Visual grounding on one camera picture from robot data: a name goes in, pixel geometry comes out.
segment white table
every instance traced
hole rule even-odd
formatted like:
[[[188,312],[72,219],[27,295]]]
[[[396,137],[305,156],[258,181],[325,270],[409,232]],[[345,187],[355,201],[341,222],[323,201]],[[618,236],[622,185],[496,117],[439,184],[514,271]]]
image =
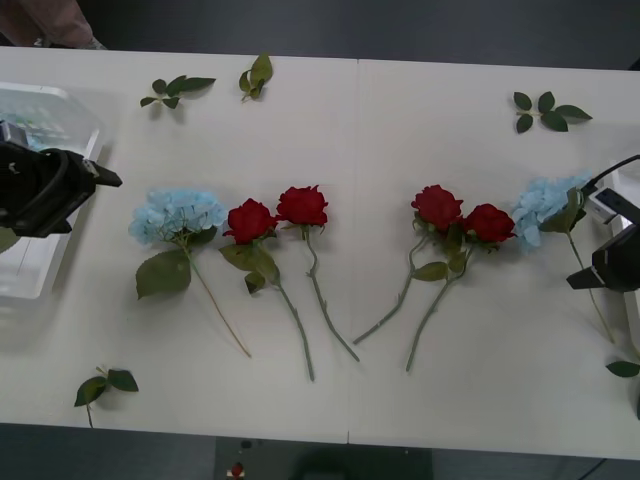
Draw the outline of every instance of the white table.
[[[274,292],[250,299],[240,272],[215,251],[200,255],[254,354],[246,360],[199,285],[135,300],[133,274],[149,252],[126,234],[152,186],[209,187],[229,207],[250,195],[274,207],[288,186],[318,183],[331,218],[320,281],[353,337],[401,287],[415,193],[441,183],[467,213],[484,202],[507,208],[537,175],[624,158],[638,131],[636,75],[276,58],[264,101],[243,105],[237,78],[249,57],[1,49],[0,60],[0,80],[61,86],[100,115],[115,139],[108,166],[124,180],[88,209],[40,314],[3,318],[0,421],[86,426],[75,390],[105,364],[131,369],[141,392],[99,401],[98,428],[640,458],[630,383],[604,369],[616,351],[586,293],[564,281],[576,263],[562,238],[525,258],[515,245],[479,255],[427,325],[407,376],[408,347],[437,286],[412,285],[354,365],[320,316],[303,245],[285,235],[275,256],[308,329],[311,384]],[[180,74],[218,81],[182,114],[152,119],[138,107],[151,81]],[[568,134],[535,125],[516,136],[514,90],[552,90],[595,120]],[[583,222],[579,248],[587,256],[607,234]],[[621,299],[601,300],[620,336]]]

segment person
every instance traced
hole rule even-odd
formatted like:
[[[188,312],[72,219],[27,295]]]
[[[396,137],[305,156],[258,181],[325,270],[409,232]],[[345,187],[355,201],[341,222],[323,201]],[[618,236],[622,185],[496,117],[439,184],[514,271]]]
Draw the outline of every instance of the person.
[[[0,0],[0,32],[19,47],[106,50],[76,0]]]

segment gray floor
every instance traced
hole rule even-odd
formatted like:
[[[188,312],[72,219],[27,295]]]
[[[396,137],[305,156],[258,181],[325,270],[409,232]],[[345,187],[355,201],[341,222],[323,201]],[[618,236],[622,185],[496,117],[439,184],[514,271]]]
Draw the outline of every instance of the gray floor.
[[[114,50],[375,58],[626,70],[640,57],[638,0],[79,0]],[[320,448],[183,435],[0,425],[7,480],[219,480],[241,458],[249,480],[287,480]],[[598,459],[389,449],[427,480],[577,480]],[[359,458],[356,448],[341,455]],[[380,467],[376,473],[386,475]],[[611,461],[590,480],[636,480]],[[366,480],[378,480],[369,474]]]

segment loose leaf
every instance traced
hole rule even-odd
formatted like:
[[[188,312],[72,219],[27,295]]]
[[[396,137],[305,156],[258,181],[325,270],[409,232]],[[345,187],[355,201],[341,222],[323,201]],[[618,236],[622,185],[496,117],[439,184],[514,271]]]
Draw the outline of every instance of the loose leaf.
[[[198,247],[201,245],[206,245],[215,238],[217,231],[218,229],[216,227],[211,227],[198,233],[192,233],[187,238],[187,246]]]
[[[260,80],[258,82],[258,85],[256,85],[251,89],[251,91],[249,92],[249,95],[253,100],[257,100],[258,98],[260,98],[260,94],[262,93],[263,86],[264,86],[264,80]]]
[[[180,83],[180,93],[197,92],[198,90],[202,90],[207,88],[209,85],[212,85],[215,81],[215,78],[187,78]]]
[[[163,98],[162,99],[162,103],[164,103],[171,110],[175,110],[175,108],[178,106],[178,102],[179,101],[180,101],[180,98],[178,98],[178,97]]]
[[[10,228],[0,228],[0,253],[4,253],[13,247],[18,241],[18,237]]]
[[[258,247],[254,249],[255,271],[266,278],[272,285],[280,283],[280,270],[273,257],[268,252]]]
[[[158,80],[156,80],[151,84],[151,88],[153,88],[153,91],[156,92],[158,95],[162,95],[164,92],[167,91],[167,82],[159,78]]]
[[[136,272],[138,299],[156,293],[176,293],[191,283],[191,265],[182,250],[159,253],[140,265]]]
[[[256,262],[251,245],[227,245],[220,249],[220,253],[227,262],[238,270],[245,272],[256,270]]]
[[[568,132],[569,125],[567,125],[567,121],[556,112],[547,112],[540,117],[542,123],[544,123],[551,130],[555,130],[556,132]]]
[[[607,370],[616,377],[631,378],[640,373],[640,365],[631,362],[618,361],[607,365]]]
[[[109,369],[107,374],[107,381],[118,390],[123,392],[137,392],[138,384],[135,378],[128,370],[113,370]]]
[[[85,381],[76,393],[76,403],[74,407],[89,405],[104,393],[107,387],[107,379],[104,377],[93,377]]]
[[[567,205],[563,210],[540,225],[541,232],[569,233],[580,211],[580,194],[577,188],[567,192]]]
[[[180,75],[179,77],[171,80],[169,82],[169,85],[167,85],[165,93],[170,97],[175,97],[176,95],[178,95],[182,91],[182,82],[184,82],[186,78],[186,75]]]
[[[458,252],[449,260],[449,268],[452,272],[462,273],[467,263],[467,252]]]
[[[462,227],[458,223],[454,223],[449,226],[447,232],[447,238],[444,241],[444,253],[448,258],[452,258],[456,255],[462,247]]]
[[[416,280],[422,280],[423,282],[435,282],[437,280],[444,280],[449,274],[449,267],[444,262],[431,262],[425,266],[417,269],[413,278]]]
[[[520,118],[516,122],[516,132],[524,133],[533,125],[533,117],[529,114],[520,115]]]
[[[520,110],[524,110],[526,112],[531,110],[531,107],[533,106],[529,96],[521,92],[515,92],[513,94],[513,101]]]
[[[144,97],[142,100],[140,100],[140,106],[141,107],[146,107],[147,105],[151,105],[153,102],[155,102],[157,100],[157,98],[153,98],[153,97]]]
[[[538,111],[540,113],[550,112],[553,106],[556,104],[556,99],[553,97],[553,93],[543,93],[538,99]]]
[[[555,109],[555,112],[562,115],[565,119],[570,119],[574,122],[586,122],[587,120],[591,120],[593,118],[581,108],[575,107],[573,105],[560,105]]]
[[[247,77],[249,75],[249,72],[250,70],[244,72],[240,76],[240,81],[238,82],[238,84],[240,85],[240,90],[245,93],[249,93],[251,91],[251,84],[249,83],[249,78]]]
[[[269,55],[261,53],[251,67],[251,85],[257,86],[260,80],[263,80],[264,85],[271,80],[271,77],[273,77],[273,66],[271,65]]]
[[[266,280],[258,272],[251,272],[244,277],[244,283],[247,286],[249,293],[255,293],[264,288]]]

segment blue hydrangea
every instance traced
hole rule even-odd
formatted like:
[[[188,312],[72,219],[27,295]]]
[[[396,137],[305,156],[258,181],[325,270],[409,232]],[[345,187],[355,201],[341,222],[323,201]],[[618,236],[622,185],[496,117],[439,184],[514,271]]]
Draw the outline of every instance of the blue hydrangea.
[[[140,243],[170,242],[183,229],[200,232],[219,227],[229,212],[216,196],[188,188],[157,189],[147,204],[133,211],[129,234]]]
[[[525,251],[540,246],[540,225],[565,207],[569,190],[583,187],[590,178],[591,172],[556,180],[538,178],[520,194],[511,218],[516,224],[514,231],[520,246]]]

